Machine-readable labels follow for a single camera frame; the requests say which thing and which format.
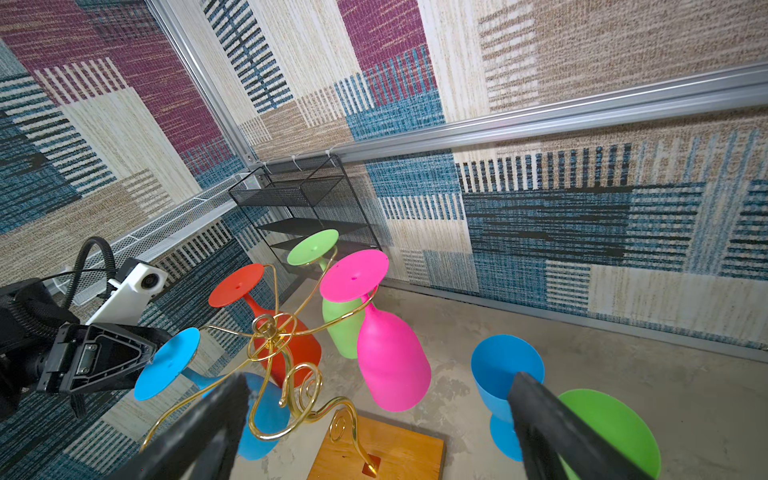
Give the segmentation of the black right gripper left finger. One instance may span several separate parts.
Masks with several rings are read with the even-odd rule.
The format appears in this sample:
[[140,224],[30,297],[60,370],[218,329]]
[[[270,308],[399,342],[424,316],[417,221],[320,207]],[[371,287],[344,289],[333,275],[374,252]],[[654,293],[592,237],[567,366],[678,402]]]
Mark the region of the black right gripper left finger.
[[245,425],[250,389],[238,373],[113,472],[112,479],[228,479]]

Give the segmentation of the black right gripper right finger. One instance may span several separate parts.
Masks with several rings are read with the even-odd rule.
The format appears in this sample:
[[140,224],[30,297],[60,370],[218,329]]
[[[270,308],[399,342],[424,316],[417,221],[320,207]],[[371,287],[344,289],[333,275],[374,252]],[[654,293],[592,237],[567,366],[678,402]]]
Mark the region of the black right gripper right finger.
[[530,374],[516,374],[507,401],[529,479],[650,477]]

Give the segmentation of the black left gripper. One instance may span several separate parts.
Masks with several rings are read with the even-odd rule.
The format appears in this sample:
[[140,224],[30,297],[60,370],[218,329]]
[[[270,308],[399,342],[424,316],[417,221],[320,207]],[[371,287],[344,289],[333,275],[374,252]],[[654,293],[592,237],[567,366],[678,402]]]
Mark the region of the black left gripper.
[[144,368],[144,342],[162,347],[167,331],[138,325],[67,324],[59,328],[38,368],[38,392],[69,395],[77,419],[87,414],[85,395],[133,389]]

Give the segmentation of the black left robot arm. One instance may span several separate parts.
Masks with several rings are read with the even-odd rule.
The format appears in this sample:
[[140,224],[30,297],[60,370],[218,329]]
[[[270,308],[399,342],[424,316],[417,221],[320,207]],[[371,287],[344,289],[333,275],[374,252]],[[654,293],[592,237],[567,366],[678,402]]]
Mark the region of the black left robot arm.
[[32,392],[68,399],[76,418],[85,396],[129,390],[152,356],[171,339],[156,327],[79,324],[38,278],[1,288],[1,419]]

